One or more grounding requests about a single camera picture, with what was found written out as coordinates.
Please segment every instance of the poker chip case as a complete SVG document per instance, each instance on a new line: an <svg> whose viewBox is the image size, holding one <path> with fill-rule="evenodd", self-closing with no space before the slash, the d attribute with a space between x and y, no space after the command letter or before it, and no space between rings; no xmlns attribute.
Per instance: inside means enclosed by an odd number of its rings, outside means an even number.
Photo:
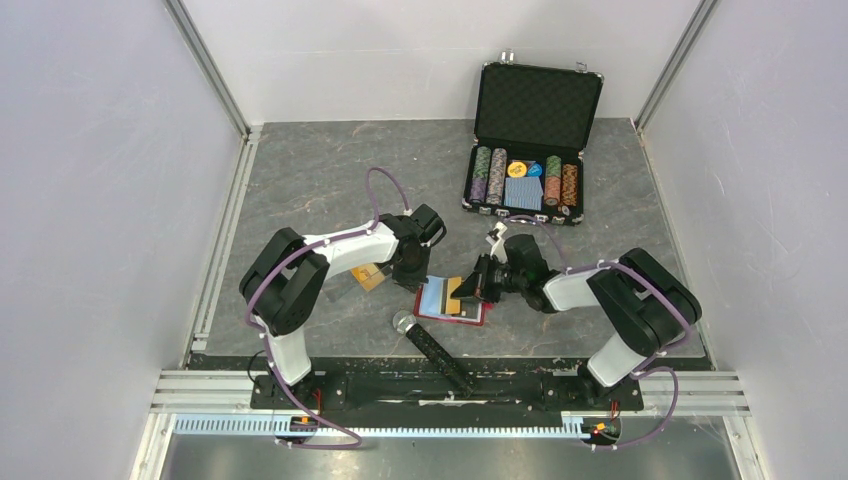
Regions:
<svg viewBox="0 0 848 480"><path fill-rule="evenodd" d="M501 62L484 64L480 76L475 142L471 149L462 207L484 215L506 217L523 214L554 225L578 225L584 218L582 153L589 141L603 76L586 72L585 68L567 70L504 61L511 58L511 54L509 57L502 54L501 58ZM571 191L568 195L563 191L563 201L555 206L542 202L539 210L516 207L515 200L511 201L513 206L509 206L505 195L500 198L484 195L480 198L480 177L484 166L478 162L475 172L479 149L483 149L481 158L486 157L489 151L500 152L502 157L502 150L498 149L505 150L507 165L516 160L530 165L539 164L544 169L540 177L543 189L547 176L559 175L559 185L567 184ZM562 171L547 171L547 159L551 156L561 159ZM562 177L566 171L568 178ZM487 176L485 181L489 189L497 190L497 175Z"/></svg>

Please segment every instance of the case lid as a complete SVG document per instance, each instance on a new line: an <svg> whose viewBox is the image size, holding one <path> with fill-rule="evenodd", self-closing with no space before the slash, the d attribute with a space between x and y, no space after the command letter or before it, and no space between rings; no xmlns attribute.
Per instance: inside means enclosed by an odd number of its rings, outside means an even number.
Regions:
<svg viewBox="0 0 848 480"><path fill-rule="evenodd" d="M603 84L597 73L490 63L480 76L474 133L583 150Z"/></svg>

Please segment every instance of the gray marble tabletop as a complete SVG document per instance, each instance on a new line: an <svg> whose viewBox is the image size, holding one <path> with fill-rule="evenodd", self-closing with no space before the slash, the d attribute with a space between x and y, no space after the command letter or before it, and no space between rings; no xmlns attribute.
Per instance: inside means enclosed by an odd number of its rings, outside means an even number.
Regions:
<svg viewBox="0 0 848 480"><path fill-rule="evenodd" d="M245 301L238 293L239 280L282 227L321 234L365 223L371 217L364 190L368 167L389 169L404 185L413 208L427 203L445 221L449 233L433 249L430 274L470 273L477 256L488 250L484 235L496 221L460 208L472 129L469 120L265 125L206 353L252 355L261 349L255 331L241 321ZM584 159L586 218L577 227L554 227L569 264L615 258L640 246L679 275L653 177L630 121L596 120ZM382 211L400 213L402 204L391 183L378 175L372 183ZM514 225L509 233L534 233L548 263L556 266L554 247L536 230ZM305 325L310 355L420 355L390 326L392 316L411 310L414 300L388 281L368 293L356 286L334 301L322 293ZM531 310L518 294L505 295L482 327L422 323L456 356L589 356L614 332L600 308L543 314ZM702 356L704 350L699 340L672 353Z"/></svg>

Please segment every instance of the white wall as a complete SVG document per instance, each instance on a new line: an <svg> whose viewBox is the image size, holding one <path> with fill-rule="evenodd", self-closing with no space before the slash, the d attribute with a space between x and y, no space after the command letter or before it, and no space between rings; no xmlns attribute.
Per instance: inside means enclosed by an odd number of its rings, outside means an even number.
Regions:
<svg viewBox="0 0 848 480"><path fill-rule="evenodd" d="M722 2L647 131L775 478L844 478L848 3Z"/></svg>
<svg viewBox="0 0 848 480"><path fill-rule="evenodd" d="M0 478L127 478L238 138L161 2L0 14Z"/></svg>
<svg viewBox="0 0 848 480"><path fill-rule="evenodd" d="M186 0L251 122L473 118L480 66L603 73L601 117L635 117L697 0Z"/></svg>

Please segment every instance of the metal latch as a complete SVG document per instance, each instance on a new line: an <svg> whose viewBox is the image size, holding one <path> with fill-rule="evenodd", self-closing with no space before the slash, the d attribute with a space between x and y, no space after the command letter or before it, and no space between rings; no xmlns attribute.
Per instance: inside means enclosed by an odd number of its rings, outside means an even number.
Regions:
<svg viewBox="0 0 848 480"><path fill-rule="evenodd" d="M515 53L512 52L511 48L506 48L501 52L499 61L504 65L512 65L515 62Z"/></svg>

